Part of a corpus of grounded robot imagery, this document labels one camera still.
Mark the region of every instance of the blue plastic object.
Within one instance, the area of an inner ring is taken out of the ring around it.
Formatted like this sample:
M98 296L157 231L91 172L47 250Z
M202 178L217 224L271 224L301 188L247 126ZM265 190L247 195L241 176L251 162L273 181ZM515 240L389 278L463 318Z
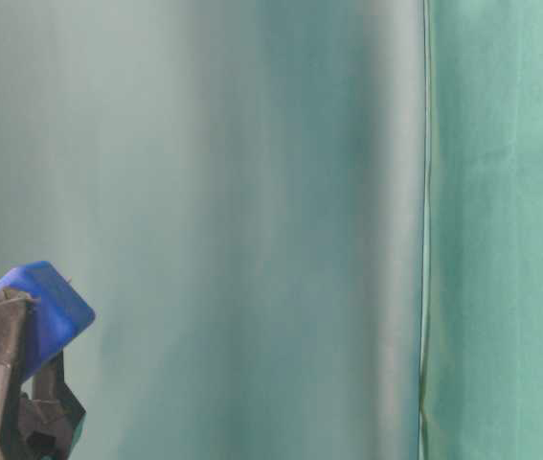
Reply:
M31 294L33 314L27 322L24 379L57 355L95 319L94 311L48 262L21 265L0 279L0 289Z

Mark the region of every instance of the green curtain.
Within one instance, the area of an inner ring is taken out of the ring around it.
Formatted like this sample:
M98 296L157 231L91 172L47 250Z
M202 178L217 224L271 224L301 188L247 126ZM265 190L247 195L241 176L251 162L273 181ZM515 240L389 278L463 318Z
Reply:
M543 2L429 3L423 458L543 459Z
M73 458L413 459L416 0L0 1L0 276L97 311Z

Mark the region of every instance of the teal fabric backdrop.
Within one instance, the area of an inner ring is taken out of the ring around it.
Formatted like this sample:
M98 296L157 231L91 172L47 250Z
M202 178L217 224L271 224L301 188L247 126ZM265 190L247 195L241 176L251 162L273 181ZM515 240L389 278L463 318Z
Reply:
M543 2L430 6L424 458L543 459Z
M413 459L420 1L0 1L0 275L52 261L74 459Z

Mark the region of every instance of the green cloth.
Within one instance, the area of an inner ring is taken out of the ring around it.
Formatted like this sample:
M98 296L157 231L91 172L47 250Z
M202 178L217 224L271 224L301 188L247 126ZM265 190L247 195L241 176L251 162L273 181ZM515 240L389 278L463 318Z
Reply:
M96 309L73 460L418 450L420 0L0 1L0 275Z
M431 0L423 460L543 459L543 2Z

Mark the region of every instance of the clamp jaw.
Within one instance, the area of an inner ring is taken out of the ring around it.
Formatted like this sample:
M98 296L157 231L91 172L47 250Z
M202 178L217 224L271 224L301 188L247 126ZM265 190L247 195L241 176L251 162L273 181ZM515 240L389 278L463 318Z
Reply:
M62 351L33 375L30 398L21 391L33 308L27 292L0 290L0 460L66 460L85 415L64 381Z

